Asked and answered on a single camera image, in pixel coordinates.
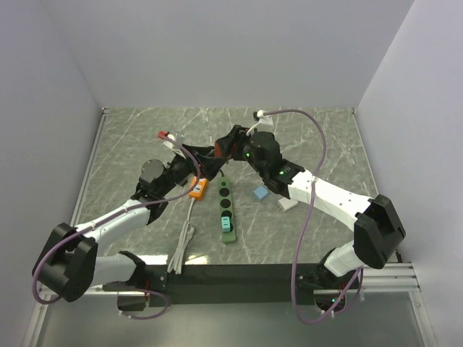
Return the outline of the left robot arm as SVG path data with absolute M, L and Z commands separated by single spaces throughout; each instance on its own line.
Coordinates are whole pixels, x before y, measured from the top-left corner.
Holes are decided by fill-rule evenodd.
M 157 220 L 171 202 L 168 193 L 189 175 L 213 179 L 228 160 L 212 146 L 183 145 L 180 151 L 168 164 L 158 159 L 146 161 L 135 193 L 122 206 L 87 223 L 61 223 L 53 229 L 32 271 L 36 301 L 44 302 L 38 293 L 39 283 L 60 299 L 73 302 L 91 286 L 106 282 L 109 273 L 99 252 L 125 233 Z

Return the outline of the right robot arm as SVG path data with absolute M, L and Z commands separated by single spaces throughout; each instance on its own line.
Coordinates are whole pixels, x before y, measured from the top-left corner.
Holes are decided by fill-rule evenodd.
M 283 158 L 280 144 L 270 132 L 248 134 L 235 126 L 215 142 L 217 158 L 245 161 L 272 192 L 330 215 L 353 231 L 354 238 L 329 251 L 308 280 L 321 288 L 334 288 L 359 267 L 381 269 L 406 236 L 392 201 L 355 194 L 316 177 Z

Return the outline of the red cube socket adapter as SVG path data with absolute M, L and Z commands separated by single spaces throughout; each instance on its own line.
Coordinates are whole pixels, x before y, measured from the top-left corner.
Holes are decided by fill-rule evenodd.
M 214 144 L 214 157 L 215 158 L 225 158 L 226 157 L 226 148 L 221 140 L 216 140 Z

